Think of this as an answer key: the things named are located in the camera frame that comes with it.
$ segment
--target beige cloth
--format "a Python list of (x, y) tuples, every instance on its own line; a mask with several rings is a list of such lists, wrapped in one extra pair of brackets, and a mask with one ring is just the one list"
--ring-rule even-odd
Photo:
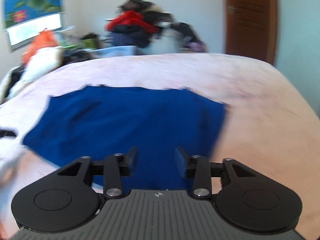
[[(271, 65), (217, 54), (167, 54), (86, 61), (55, 70), (0, 108), (0, 124), (16, 127), (20, 137), (39, 120), (48, 95), (86, 84), (189, 87), (211, 100), (230, 104), (212, 161), (231, 157), (293, 189), (302, 199), (297, 231), (307, 240), (320, 236), (320, 121), (301, 95)], [(33, 153), (0, 189), (3, 237), (17, 226), (10, 201), (22, 187), (55, 169)]]

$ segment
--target wooden door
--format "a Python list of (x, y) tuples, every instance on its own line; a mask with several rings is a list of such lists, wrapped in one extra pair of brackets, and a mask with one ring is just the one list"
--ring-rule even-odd
[(226, 0), (226, 53), (274, 63), (277, 0)]

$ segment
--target wall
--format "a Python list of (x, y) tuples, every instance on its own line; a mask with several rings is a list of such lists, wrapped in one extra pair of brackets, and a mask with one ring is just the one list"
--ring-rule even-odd
[[(82, 30), (80, 11), (80, 0), (63, 0), (63, 6), (65, 13), (62, 16), (62, 23), (64, 26), (76, 25), (77, 31)], [(0, 22), (2, 23), (2, 0), (0, 0)], [(10, 68), (20, 65), (21, 54), (25, 52), (27, 47), (11, 52), (9, 37), (6, 32), (2, 30), (2, 24), (0, 24), (0, 80), (9, 71)]]
[[(104, 19), (115, 16), (125, 0), (82, 0), (83, 34), (104, 34)], [(174, 15), (176, 21), (194, 26), (209, 51), (224, 51), (224, 0), (148, 0)]]
[(276, 67), (320, 115), (320, 0), (279, 0)]

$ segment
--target gray ribbed plate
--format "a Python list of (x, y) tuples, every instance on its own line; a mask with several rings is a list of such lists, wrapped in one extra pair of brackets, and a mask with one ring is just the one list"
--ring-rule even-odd
[(109, 200), (87, 224), (64, 233), (21, 229), (12, 240), (303, 240), (295, 231), (253, 235), (226, 223), (210, 202), (186, 191), (132, 190)]

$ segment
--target window frame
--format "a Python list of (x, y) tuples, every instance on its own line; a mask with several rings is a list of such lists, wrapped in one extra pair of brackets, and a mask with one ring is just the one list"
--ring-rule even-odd
[[(59, 12), (59, 13), (55, 13), (55, 14), (60, 14), (61, 27), (52, 30), (54, 32), (63, 30), (63, 17), (62, 17), (63, 12)], [(11, 40), (10, 40), (10, 35), (9, 35), (9, 32), (8, 32), (8, 29), (10, 29), (12, 27), (9, 27), (9, 28), (5, 29), (6, 36), (7, 36), (7, 39), (8, 39), (8, 43), (9, 43), (9, 47), (10, 47), (11, 52), (15, 52), (18, 49), (22, 49), (23, 47), (29, 45), (33, 41), (33, 39), (36, 37), (36, 36), (34, 36), (34, 37), (28, 38), (28, 39), (26, 39), (24, 41), (21, 41), (21, 42), (19, 42), (17, 44), (11, 45)]]

